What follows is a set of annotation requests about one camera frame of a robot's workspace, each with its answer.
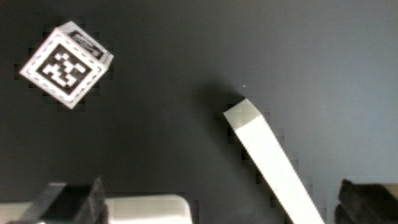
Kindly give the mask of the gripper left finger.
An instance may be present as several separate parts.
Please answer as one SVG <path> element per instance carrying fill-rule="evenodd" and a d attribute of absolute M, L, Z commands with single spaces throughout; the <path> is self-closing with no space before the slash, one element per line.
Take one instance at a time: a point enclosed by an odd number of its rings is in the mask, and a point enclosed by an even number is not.
<path fill-rule="evenodd" d="M 110 224 L 101 178 L 87 184 L 49 183 L 10 224 Z"/>

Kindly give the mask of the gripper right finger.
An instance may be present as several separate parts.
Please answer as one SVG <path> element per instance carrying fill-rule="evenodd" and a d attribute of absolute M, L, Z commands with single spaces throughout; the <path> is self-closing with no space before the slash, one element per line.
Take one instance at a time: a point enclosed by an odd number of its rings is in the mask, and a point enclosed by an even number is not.
<path fill-rule="evenodd" d="M 341 181 L 335 224 L 398 224 L 398 183 Z"/>

